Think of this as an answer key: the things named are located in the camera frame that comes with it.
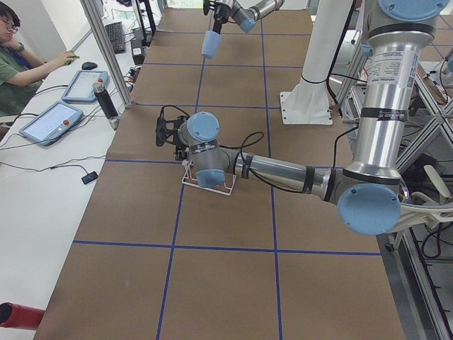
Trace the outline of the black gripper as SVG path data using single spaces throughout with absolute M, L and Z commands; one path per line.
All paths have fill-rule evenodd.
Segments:
M 164 142 L 175 146 L 175 159 L 188 159 L 188 145 L 181 135 L 181 126 L 187 119 L 187 116 L 179 115 L 176 119 L 166 120 L 164 123 Z
M 214 1 L 214 19 L 216 21 L 228 21 L 233 9 L 233 0 Z

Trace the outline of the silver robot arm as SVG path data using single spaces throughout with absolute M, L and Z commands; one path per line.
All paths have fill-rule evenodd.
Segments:
M 360 234 L 452 221 L 451 204 L 408 193 L 396 166 L 420 54 L 434 40 L 447 2 L 365 2 L 360 41 L 372 51 L 371 65 L 353 140 L 340 161 L 327 81 L 354 6 L 320 3 L 299 81 L 279 95 L 270 131 L 227 147 L 220 139 L 233 132 L 221 129 L 226 118 L 213 107 L 173 120 L 159 114 L 156 143 L 176 148 L 186 183 L 229 194 L 236 180 L 255 178 L 279 191 L 317 196 Z
M 284 2 L 284 0 L 264 0 L 249 8 L 244 8 L 236 0 L 203 1 L 203 13 L 207 15 L 213 11 L 213 31 L 216 33 L 221 33 L 222 26 L 230 18 L 243 32 L 248 33 L 255 27 L 257 21 L 273 11 L 278 11 Z

